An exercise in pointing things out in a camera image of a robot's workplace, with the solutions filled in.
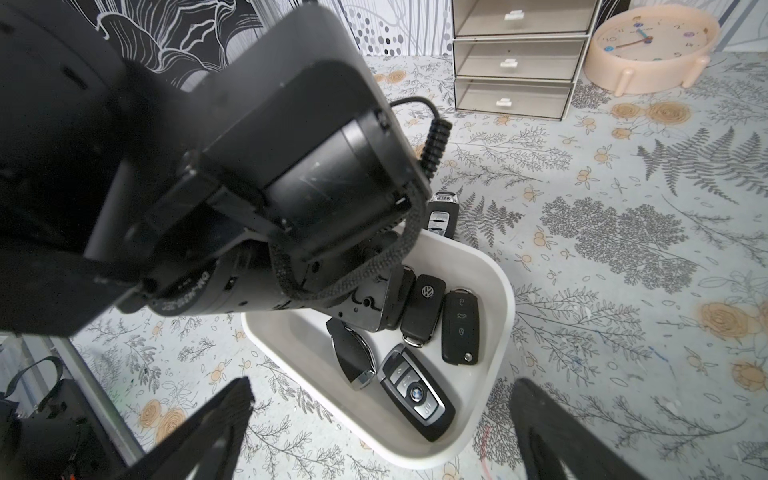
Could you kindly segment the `black key with buttons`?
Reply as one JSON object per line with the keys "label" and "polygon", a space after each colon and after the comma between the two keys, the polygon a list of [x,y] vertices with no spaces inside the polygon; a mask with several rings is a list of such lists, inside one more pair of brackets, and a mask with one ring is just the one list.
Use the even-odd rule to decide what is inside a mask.
{"label": "black key with buttons", "polygon": [[442,305],[441,354],[452,365],[475,365],[479,359],[480,316],[477,297],[464,288],[448,292]]}

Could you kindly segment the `black Audi key fob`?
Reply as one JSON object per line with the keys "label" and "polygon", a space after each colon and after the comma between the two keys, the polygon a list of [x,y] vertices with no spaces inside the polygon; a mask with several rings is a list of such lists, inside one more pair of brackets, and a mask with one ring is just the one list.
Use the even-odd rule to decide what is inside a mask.
{"label": "black Audi key fob", "polygon": [[458,195],[450,191],[436,192],[427,204],[423,229],[453,239],[459,216]]}

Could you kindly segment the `silver black BMW key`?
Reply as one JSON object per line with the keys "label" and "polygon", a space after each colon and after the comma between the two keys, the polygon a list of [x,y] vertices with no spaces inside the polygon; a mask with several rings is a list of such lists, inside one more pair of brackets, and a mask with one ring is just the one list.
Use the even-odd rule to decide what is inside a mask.
{"label": "silver black BMW key", "polygon": [[405,344],[393,347],[377,374],[387,396],[429,442],[451,426],[456,409],[429,370]]}

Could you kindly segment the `white storage tray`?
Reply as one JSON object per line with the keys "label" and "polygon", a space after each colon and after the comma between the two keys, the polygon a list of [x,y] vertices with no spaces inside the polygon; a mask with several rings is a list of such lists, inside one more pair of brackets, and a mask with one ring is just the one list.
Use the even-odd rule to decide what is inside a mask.
{"label": "white storage tray", "polygon": [[[444,280],[450,290],[464,288],[477,297],[475,364],[444,362],[439,335],[414,348],[398,331],[363,332],[377,377],[354,390],[333,350],[328,315],[311,309],[248,312],[242,324],[263,353],[377,454],[399,467],[423,470],[453,459],[472,439],[510,340],[515,299],[507,276],[488,255],[433,233],[421,234],[404,263],[418,274]],[[448,405],[454,407],[452,421],[434,441],[427,440],[394,401],[409,397],[405,386],[416,375],[405,365],[410,359],[424,366],[422,378],[437,386],[413,416],[423,426],[434,427],[439,414]]]}

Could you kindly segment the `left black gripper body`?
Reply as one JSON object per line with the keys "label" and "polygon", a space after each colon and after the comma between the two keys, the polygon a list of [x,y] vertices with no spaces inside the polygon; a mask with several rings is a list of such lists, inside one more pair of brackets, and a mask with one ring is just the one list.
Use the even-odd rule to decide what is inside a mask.
{"label": "left black gripper body", "polygon": [[345,292],[343,277],[379,257],[399,235],[389,231],[325,260],[301,262],[281,255],[278,266],[263,242],[249,240],[211,261],[154,298],[130,299],[124,313],[143,307],[165,316],[315,309],[368,332],[395,330],[414,286],[414,271],[394,264]]}

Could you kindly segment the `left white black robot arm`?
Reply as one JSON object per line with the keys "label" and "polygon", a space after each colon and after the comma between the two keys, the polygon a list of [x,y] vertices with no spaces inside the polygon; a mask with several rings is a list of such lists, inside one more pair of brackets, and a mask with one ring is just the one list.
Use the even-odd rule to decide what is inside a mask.
{"label": "left white black robot arm", "polygon": [[337,16],[219,71],[124,15],[1,5],[1,328],[330,306],[412,249],[428,180]]}

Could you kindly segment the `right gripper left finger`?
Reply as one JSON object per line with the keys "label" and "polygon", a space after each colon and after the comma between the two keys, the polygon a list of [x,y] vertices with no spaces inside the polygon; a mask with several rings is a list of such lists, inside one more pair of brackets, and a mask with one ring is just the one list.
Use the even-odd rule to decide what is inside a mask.
{"label": "right gripper left finger", "polygon": [[117,479],[232,479],[253,412],[248,378],[220,390]]}

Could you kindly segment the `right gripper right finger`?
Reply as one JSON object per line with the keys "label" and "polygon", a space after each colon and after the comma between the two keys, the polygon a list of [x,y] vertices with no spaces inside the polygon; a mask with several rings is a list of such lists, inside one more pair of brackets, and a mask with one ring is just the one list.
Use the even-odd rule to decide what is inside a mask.
{"label": "right gripper right finger", "polygon": [[509,410],[529,479],[643,477],[532,380],[514,382]]}

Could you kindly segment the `black chrome key fob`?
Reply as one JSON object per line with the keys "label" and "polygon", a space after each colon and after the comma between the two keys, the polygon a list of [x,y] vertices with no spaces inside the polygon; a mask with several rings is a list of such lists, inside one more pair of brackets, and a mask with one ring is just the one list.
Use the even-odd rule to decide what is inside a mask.
{"label": "black chrome key fob", "polygon": [[376,376],[376,362],[364,338],[338,318],[326,322],[339,366],[354,390],[361,390]]}

